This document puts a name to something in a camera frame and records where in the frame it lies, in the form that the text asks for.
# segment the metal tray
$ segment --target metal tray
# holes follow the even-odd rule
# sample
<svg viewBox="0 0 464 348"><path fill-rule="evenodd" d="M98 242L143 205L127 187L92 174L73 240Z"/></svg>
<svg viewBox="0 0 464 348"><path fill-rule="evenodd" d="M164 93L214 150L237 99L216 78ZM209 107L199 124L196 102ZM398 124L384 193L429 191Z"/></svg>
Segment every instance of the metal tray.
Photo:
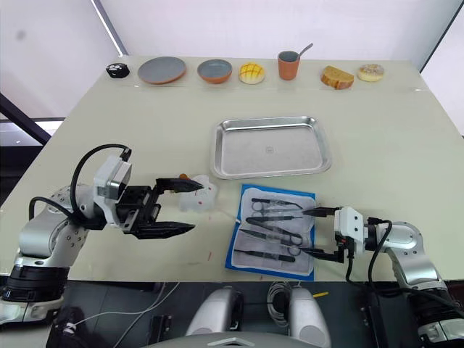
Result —
<svg viewBox="0 0 464 348"><path fill-rule="evenodd" d="M211 171L222 179L321 173L331 166L326 137L308 116L226 120L213 136Z"/></svg>

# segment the ceramic cup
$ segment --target ceramic cup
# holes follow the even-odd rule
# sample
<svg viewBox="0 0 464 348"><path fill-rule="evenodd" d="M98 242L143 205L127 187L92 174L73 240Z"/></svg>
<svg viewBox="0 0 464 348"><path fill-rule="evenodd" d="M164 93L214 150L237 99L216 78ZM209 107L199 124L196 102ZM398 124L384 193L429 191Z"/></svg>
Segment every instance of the ceramic cup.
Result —
<svg viewBox="0 0 464 348"><path fill-rule="evenodd" d="M278 74L282 80L293 80L297 76L299 56L293 51L278 54Z"/></svg>

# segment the metal spoon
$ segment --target metal spoon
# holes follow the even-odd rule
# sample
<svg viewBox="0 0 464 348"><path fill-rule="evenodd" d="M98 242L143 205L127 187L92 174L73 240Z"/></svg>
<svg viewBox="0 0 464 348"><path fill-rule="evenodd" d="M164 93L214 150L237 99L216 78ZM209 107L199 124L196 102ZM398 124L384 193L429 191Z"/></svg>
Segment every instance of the metal spoon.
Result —
<svg viewBox="0 0 464 348"><path fill-rule="evenodd" d="M303 50L298 54L298 58L300 58L308 49L312 47L312 43L307 45L306 47L303 48Z"/></svg>

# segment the table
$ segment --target table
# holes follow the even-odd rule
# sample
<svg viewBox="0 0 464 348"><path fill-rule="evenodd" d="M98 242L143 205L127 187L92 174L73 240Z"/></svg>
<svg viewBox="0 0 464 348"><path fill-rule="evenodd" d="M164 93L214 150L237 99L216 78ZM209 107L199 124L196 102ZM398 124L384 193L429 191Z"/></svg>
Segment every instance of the table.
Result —
<svg viewBox="0 0 464 348"><path fill-rule="evenodd" d="M242 183L315 192L323 206L349 205L364 216L403 220L423 233L426 252L443 278L462 279L457 258L464 245L464 141L434 95L409 62L380 62L378 83L356 80L335 91L319 81L326 65L348 72L367 62L302 61L296 80L278 77L277 62L260 59L267 71L255 86L239 82L245 59L228 59L230 80L205 83L196 73L203 58L184 58L187 73L165 86L137 77L150 57L123 57L127 78L105 72L81 99L38 155L0 211L0 273L9 274L18 233L33 196L50 196L70 183L78 160L100 144L118 142L133 149L131 185L152 185L158 177L207 173L218 185L220 210L179 212L178 197L160 197L159 220L193 223L195 229L167 240L139 241L114 228L92 231L70 278L92 281L269 281L265 275L224 268ZM234 118L310 115L320 121L332 155L331 168L317 175L224 181L209 170L212 131ZM108 153L84 167L80 181L91 183ZM332 219L318 219L315 243L333 250ZM370 253L356 257L352 278L367 278ZM347 265L315 262L316 281L342 281ZM374 279L393 280L386 255Z"/></svg>

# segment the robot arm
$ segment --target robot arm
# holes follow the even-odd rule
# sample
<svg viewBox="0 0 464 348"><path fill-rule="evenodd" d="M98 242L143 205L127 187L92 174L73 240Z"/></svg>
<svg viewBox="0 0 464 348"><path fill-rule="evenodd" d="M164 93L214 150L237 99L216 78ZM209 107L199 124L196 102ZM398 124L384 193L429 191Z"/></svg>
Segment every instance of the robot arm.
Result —
<svg viewBox="0 0 464 348"><path fill-rule="evenodd" d="M58 190L35 217L31 206L32 216L20 232L14 267L1 293L0 325L49 320L57 314L63 302L67 274L89 230L101 230L109 224L138 239L159 239L185 233L194 227L185 223L157 222L161 209L157 199L165 190L190 192L203 186L177 178L157 179L153 188L128 186L129 155L130 150L125 150L119 157L109 156L97 171L93 186L78 184L74 192L72 183ZM68 214L57 209L57 204Z"/></svg>
<svg viewBox="0 0 464 348"><path fill-rule="evenodd" d="M423 343L431 346L443 344L442 347L450 343L463 343L463 312L449 306L454 301L427 257L422 234L415 226L405 222L385 223L375 218L369 218L368 223L364 224L363 216L351 207L315 208L312 215L334 215L338 250L329 254L321 249L306 249L308 254L343 263L345 249L348 250L348 258L352 259L356 254L362 254L365 250L375 251L380 246L379 251L391 258L399 290L408 294L407 299Z"/></svg>

